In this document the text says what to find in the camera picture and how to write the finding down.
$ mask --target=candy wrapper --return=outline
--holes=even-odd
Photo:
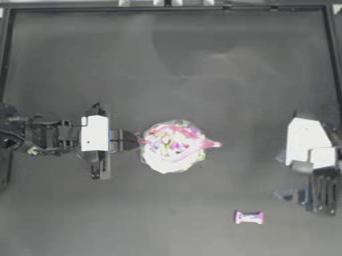
[[[222,143],[208,140],[199,128],[186,120],[153,125],[140,141],[141,160],[160,172],[183,172],[206,159],[207,148]]]
[[[235,220],[235,224],[247,223],[247,222],[263,224],[264,213],[263,212],[243,213],[240,211],[235,211],[234,220]]]

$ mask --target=gray tabletop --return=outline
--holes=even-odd
[[[17,154],[1,255],[339,253],[340,215],[318,218],[272,196],[304,182],[275,161],[294,111],[338,116],[319,12],[19,14],[5,101],[69,119],[101,101],[113,128],[187,119],[224,146],[173,175],[139,151],[117,154],[108,182],[89,180],[73,154]],[[264,211],[264,225],[235,225],[234,210]]]

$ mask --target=black frame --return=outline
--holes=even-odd
[[[342,63],[339,55],[339,44],[336,39],[336,30],[334,23],[334,10],[331,4],[238,4],[226,2],[226,0],[214,0],[212,6],[204,6],[206,0],[190,0],[184,2],[183,6],[172,7],[172,0],[163,0],[163,6],[153,7],[152,0],[143,2],[131,2],[129,7],[119,7],[119,2],[55,2],[55,3],[12,3],[2,4],[2,30],[0,41],[0,102],[4,100],[4,91],[6,84],[6,73],[9,67],[11,54],[11,39],[13,31],[13,21],[16,12],[206,12],[206,11],[224,11],[224,12],[311,12],[320,11],[323,17],[323,25],[326,30],[326,38],[330,53],[330,62],[332,67],[332,76],[335,82],[336,101],[339,110],[339,123],[342,121]]]

